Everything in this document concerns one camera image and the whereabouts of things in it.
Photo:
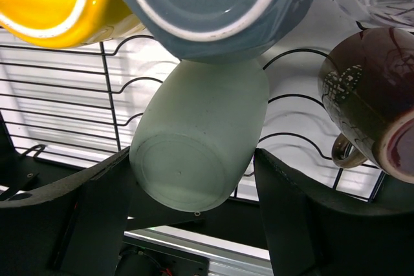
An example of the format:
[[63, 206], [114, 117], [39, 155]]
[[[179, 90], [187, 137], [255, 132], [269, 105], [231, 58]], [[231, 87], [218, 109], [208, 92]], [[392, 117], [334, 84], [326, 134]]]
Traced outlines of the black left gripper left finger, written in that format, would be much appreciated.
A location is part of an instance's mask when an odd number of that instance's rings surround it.
[[114, 275], [135, 186], [129, 149], [1, 202], [2, 275]]

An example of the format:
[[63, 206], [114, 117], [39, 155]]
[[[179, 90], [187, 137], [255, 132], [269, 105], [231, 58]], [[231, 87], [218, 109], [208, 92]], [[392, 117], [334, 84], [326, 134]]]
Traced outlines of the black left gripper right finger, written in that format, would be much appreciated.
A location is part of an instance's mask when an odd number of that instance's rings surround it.
[[385, 177], [372, 202], [353, 198], [264, 149], [254, 154], [275, 275], [412, 275], [413, 186]]

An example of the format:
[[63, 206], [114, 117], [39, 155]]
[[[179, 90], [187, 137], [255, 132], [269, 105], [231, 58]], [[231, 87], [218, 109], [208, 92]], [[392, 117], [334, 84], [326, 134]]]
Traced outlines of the light green cup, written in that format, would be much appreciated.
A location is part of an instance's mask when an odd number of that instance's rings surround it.
[[181, 61], [141, 117], [129, 150], [140, 187], [178, 211], [203, 212], [230, 197], [258, 144], [269, 100], [258, 61]]

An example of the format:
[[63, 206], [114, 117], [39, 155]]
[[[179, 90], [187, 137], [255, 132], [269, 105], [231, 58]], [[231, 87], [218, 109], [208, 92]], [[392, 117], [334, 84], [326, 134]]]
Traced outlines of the brown mug black inside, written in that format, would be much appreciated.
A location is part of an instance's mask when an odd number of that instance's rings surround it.
[[349, 36], [323, 62], [318, 89], [340, 130], [331, 149], [338, 167], [369, 160], [413, 183], [413, 34], [380, 27]]

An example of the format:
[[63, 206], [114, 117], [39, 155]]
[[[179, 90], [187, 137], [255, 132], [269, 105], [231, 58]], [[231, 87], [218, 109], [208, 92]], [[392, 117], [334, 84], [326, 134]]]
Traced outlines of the yellow mug black handle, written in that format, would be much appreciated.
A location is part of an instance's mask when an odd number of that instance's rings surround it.
[[80, 47], [145, 29], [122, 0], [1, 0], [1, 26], [45, 48]]

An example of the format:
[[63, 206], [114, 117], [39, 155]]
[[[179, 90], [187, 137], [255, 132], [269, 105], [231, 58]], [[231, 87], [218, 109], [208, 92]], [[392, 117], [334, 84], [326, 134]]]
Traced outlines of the grey-blue ceramic mug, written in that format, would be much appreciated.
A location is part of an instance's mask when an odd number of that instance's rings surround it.
[[178, 59], [256, 58], [291, 32], [314, 0], [123, 0]]

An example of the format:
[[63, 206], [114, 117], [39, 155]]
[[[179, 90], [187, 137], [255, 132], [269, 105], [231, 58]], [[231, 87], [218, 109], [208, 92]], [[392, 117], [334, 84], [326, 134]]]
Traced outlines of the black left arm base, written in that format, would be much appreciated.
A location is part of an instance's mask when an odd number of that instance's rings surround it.
[[118, 254], [115, 275], [207, 275], [210, 260], [206, 257], [124, 237]]

